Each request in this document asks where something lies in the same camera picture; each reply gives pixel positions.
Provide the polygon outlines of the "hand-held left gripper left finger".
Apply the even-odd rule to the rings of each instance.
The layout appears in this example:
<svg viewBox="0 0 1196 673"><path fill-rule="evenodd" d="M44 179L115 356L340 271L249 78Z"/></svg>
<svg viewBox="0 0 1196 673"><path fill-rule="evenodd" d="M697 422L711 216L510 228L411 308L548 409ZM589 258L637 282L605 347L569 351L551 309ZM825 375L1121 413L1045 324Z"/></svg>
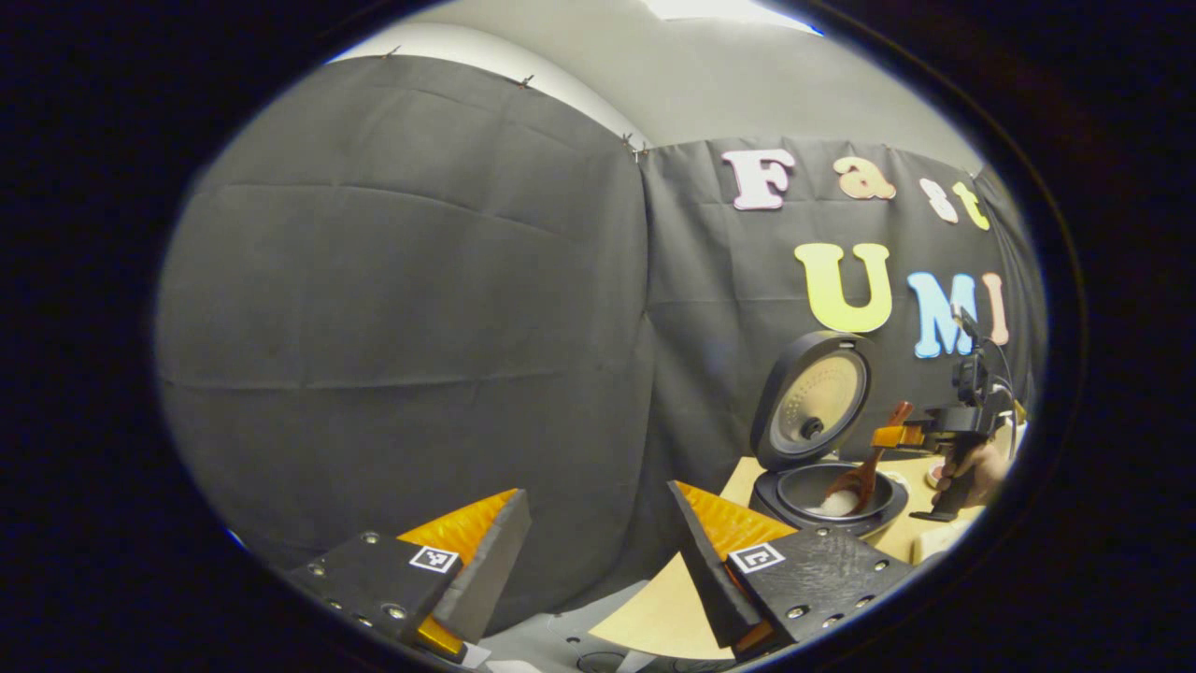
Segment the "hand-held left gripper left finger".
<svg viewBox="0 0 1196 673"><path fill-rule="evenodd" d="M492 620L533 524L515 487L402 534L362 531L286 579L389 643L462 663Z"/></svg>

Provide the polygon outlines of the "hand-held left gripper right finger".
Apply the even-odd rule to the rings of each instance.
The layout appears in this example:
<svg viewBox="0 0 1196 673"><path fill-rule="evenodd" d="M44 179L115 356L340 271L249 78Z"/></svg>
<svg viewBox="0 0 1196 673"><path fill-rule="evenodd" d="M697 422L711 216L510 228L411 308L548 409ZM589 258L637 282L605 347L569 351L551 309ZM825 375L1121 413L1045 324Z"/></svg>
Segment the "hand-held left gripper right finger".
<svg viewBox="0 0 1196 673"><path fill-rule="evenodd" d="M834 525L794 528L681 481L667 489L706 620L736 662L820 640L915 569Z"/></svg>

